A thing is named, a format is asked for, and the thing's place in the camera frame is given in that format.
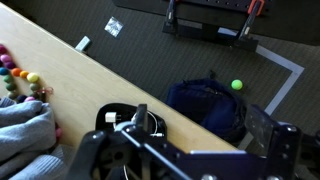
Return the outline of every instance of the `green bead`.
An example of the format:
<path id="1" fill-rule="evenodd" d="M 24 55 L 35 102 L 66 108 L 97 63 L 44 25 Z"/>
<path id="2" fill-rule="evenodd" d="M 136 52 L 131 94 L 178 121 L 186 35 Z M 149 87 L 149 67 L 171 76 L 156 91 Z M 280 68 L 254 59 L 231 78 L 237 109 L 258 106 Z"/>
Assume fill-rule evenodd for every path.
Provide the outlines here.
<path id="1" fill-rule="evenodd" d="M 3 77 L 3 81 L 6 83 L 11 83 L 11 82 L 13 82 L 13 77 L 11 75 L 5 75 Z"/>
<path id="2" fill-rule="evenodd" d="M 17 89 L 17 85 L 15 83 L 9 83 L 7 84 L 6 88 L 8 91 L 14 91 Z"/>
<path id="3" fill-rule="evenodd" d="M 34 92 L 34 93 L 31 93 L 30 96 L 34 97 L 35 99 L 39 99 L 39 94 Z"/>
<path id="4" fill-rule="evenodd" d="M 37 91 L 37 90 L 39 90 L 40 88 L 41 88 L 40 85 L 37 84 L 37 83 L 31 83 L 31 84 L 30 84 L 30 89 L 31 89 L 32 91 Z"/>
<path id="5" fill-rule="evenodd" d="M 10 99 L 16 99 L 18 97 L 18 93 L 16 91 L 10 91 L 8 92 L 8 98 Z"/>

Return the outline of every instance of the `orange bead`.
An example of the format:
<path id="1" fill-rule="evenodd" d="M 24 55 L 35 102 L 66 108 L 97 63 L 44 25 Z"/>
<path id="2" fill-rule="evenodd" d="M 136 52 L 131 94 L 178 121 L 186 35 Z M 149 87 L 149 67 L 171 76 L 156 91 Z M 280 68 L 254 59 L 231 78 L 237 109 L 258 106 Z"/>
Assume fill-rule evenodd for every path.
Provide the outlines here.
<path id="1" fill-rule="evenodd" d="M 13 76 L 19 77 L 21 71 L 22 70 L 20 68 L 14 68 L 14 69 L 11 70 L 11 73 L 12 73 Z"/>
<path id="2" fill-rule="evenodd" d="M 27 78 L 28 74 L 29 74 L 28 71 L 21 71 L 21 72 L 20 72 L 20 77 L 22 77 L 22 78 Z"/>

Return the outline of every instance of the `wooden table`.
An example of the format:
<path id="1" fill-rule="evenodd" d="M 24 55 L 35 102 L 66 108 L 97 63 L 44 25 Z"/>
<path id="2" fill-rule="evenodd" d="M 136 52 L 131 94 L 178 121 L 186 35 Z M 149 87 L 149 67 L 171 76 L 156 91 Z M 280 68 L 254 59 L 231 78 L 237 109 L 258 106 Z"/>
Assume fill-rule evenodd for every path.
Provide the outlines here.
<path id="1" fill-rule="evenodd" d="M 77 147 L 82 136 L 94 130 L 100 107 L 118 102 L 148 104 L 150 111 L 166 120 L 168 140 L 185 152 L 235 149 L 1 3 L 0 17 L 0 43 L 14 62 L 38 73 L 41 85 L 54 89 L 48 102 L 63 129 L 61 143 Z M 16 81 L 24 93 L 30 91 L 29 83 Z M 5 83 L 0 82 L 0 95 L 6 94 Z"/>

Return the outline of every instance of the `backpack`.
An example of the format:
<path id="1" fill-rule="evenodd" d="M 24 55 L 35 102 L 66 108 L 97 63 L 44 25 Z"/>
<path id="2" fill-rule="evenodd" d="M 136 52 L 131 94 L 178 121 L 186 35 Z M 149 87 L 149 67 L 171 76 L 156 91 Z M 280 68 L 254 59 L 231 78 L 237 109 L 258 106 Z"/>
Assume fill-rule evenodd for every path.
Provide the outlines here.
<path id="1" fill-rule="evenodd" d="M 231 144 L 246 134 L 245 103 L 213 79 L 174 84 L 166 104 Z"/>

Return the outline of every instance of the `pink bead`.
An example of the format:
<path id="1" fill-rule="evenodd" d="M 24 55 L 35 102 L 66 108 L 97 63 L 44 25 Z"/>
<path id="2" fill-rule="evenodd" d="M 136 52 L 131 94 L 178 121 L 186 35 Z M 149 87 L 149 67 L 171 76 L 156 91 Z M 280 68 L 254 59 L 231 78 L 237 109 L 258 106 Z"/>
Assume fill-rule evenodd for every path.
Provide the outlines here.
<path id="1" fill-rule="evenodd" d="M 62 136 L 62 129 L 61 128 L 56 129 L 56 137 L 60 138 L 61 136 Z"/>
<path id="2" fill-rule="evenodd" d="M 11 62 L 12 61 L 12 58 L 11 56 L 9 56 L 8 54 L 2 54 L 0 56 L 0 60 L 3 62 L 3 63 L 8 63 L 8 62 Z"/>
<path id="3" fill-rule="evenodd" d="M 5 54 L 7 53 L 7 48 L 4 47 L 4 45 L 0 44 L 0 54 Z"/>
<path id="4" fill-rule="evenodd" d="M 14 69 L 16 68 L 16 64 L 14 64 L 13 62 L 8 62 L 8 63 L 5 63 L 4 66 L 8 69 Z"/>
<path id="5" fill-rule="evenodd" d="M 30 97 L 27 97 L 24 102 L 27 102 L 27 101 L 34 101 L 36 100 L 34 97 L 30 96 Z"/>

